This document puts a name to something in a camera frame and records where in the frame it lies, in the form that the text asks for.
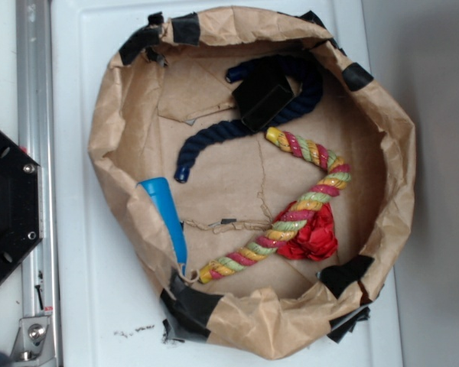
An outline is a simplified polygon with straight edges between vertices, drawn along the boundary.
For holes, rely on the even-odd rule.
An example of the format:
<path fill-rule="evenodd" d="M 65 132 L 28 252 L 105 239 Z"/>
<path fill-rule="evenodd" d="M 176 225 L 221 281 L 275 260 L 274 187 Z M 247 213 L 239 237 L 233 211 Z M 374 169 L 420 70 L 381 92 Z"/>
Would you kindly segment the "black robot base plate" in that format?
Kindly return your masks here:
<path fill-rule="evenodd" d="M 41 240 L 39 173 L 0 131 L 0 285 Z"/>

